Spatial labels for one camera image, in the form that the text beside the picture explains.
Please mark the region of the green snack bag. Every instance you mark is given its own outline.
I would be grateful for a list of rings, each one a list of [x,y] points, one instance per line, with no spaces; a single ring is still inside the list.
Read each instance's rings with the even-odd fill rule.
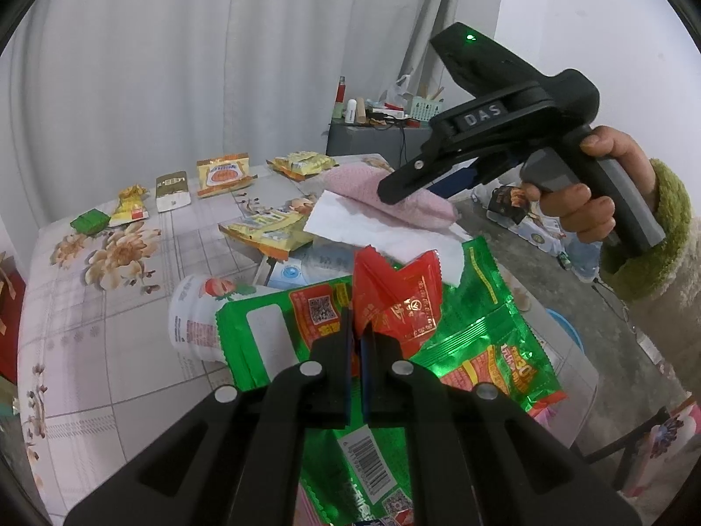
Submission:
[[[410,359],[444,384],[469,391],[496,385],[534,416],[564,397],[554,368],[514,304],[484,239],[464,243],[464,273],[443,285],[436,333]],[[352,308],[352,275],[229,302],[217,332],[234,384],[264,387],[309,358],[312,345],[339,330]],[[310,430],[299,483],[324,524],[391,519],[411,505],[405,437],[362,422],[360,379],[350,381],[350,418],[342,430]]]

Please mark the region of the pink cloth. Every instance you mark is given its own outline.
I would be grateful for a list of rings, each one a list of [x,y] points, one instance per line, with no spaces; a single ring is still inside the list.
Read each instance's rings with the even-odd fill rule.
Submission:
[[[400,184],[385,182],[391,172],[382,167],[353,163],[334,167],[323,175],[324,187],[343,197],[373,208],[399,221],[429,231],[443,231],[457,220],[457,211],[447,199],[419,188],[403,199]]]

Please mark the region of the red snack wrapper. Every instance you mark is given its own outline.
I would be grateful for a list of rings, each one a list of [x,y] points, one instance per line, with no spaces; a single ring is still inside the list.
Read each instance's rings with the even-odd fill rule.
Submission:
[[[367,327],[391,336],[404,359],[417,354],[436,333],[443,285],[439,257],[427,251],[397,270],[373,247],[357,252],[352,275],[354,330]]]

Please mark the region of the white tissue paper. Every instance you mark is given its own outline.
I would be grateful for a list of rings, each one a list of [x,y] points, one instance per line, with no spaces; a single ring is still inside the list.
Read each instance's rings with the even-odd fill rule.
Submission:
[[[442,281],[450,286],[460,284],[466,262],[462,243],[471,239],[457,224],[444,231],[409,226],[330,191],[324,191],[316,202],[304,231],[349,246],[372,246],[398,263],[410,263],[427,251],[435,251]]]

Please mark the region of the yellow snack bag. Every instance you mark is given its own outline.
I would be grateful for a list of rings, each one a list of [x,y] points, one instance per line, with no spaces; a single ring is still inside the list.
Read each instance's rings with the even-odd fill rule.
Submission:
[[[314,235],[304,231],[307,219],[307,215],[297,211],[271,209],[266,213],[245,215],[220,223],[219,229],[221,233],[257,248],[270,258],[285,261],[292,252],[314,240]]]

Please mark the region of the green pen holder box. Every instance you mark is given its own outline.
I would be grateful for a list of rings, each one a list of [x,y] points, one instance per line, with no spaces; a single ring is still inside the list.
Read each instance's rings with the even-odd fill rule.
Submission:
[[[442,99],[427,99],[427,97],[414,96],[410,102],[409,117],[418,122],[429,122],[442,112],[443,105]]]

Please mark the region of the grey cabinet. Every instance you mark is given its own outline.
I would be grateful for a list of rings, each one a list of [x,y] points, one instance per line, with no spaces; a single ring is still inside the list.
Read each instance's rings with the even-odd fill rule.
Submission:
[[[421,153],[421,146],[430,134],[429,127],[349,126],[333,122],[326,154],[330,157],[381,154],[397,169]]]

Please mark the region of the white cardboard box on floor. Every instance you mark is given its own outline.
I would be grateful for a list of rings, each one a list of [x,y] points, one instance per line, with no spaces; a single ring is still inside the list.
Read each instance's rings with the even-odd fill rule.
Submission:
[[[555,258],[570,258],[567,252],[569,235],[563,231],[556,219],[544,216],[538,210],[530,211],[519,223],[514,222],[511,217],[490,210],[486,211],[486,216],[540,251]]]

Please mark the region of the floral tablecloth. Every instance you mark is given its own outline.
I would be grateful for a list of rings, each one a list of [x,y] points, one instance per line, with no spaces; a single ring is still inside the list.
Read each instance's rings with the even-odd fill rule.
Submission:
[[[245,204],[242,195],[197,198],[96,238],[77,238],[68,220],[39,233],[18,388],[27,457],[55,524],[232,380],[223,363],[178,353],[167,320],[173,290],[190,276],[214,279],[217,304],[262,289],[262,255],[221,231]]]

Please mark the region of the green fuzzy right sleeve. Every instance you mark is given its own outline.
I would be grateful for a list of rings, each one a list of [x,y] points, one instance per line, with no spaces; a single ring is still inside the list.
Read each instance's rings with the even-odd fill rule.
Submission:
[[[629,309],[633,324],[650,337],[674,368],[682,386],[700,395],[700,218],[686,187],[658,159],[655,219],[666,239],[626,261],[601,249],[600,276]]]

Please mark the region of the yellow packet far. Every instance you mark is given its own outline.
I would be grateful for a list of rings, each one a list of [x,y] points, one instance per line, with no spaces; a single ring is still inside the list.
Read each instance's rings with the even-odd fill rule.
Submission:
[[[291,152],[287,156],[274,157],[267,164],[296,182],[303,182],[337,166],[334,158],[314,151]]]

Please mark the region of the small yellow snack packet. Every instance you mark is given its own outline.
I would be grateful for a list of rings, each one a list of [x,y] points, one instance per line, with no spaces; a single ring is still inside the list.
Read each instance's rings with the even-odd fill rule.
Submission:
[[[117,196],[117,209],[113,211],[108,226],[110,228],[120,227],[124,224],[130,224],[141,220],[146,220],[149,217],[149,212],[146,209],[144,198],[147,195],[147,190],[139,185],[134,184],[128,188],[122,189]]]

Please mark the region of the green square packet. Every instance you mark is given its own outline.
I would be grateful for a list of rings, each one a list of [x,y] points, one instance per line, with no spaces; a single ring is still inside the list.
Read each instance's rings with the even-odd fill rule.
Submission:
[[[77,234],[95,236],[104,231],[110,222],[110,216],[99,209],[90,209],[78,215],[70,222],[71,228]]]

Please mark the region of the orange yellow snack packet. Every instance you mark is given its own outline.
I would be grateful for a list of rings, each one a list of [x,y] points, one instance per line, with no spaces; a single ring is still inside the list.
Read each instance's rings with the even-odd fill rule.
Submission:
[[[196,167],[200,184],[197,196],[200,198],[247,188],[258,178],[251,172],[247,153],[199,160]]]

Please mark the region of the white curtain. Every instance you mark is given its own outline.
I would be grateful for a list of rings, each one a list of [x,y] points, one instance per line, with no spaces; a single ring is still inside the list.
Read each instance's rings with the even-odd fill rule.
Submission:
[[[122,186],[243,149],[320,149],[336,84],[435,84],[429,37],[500,0],[35,0],[1,55],[1,224],[39,229]]]

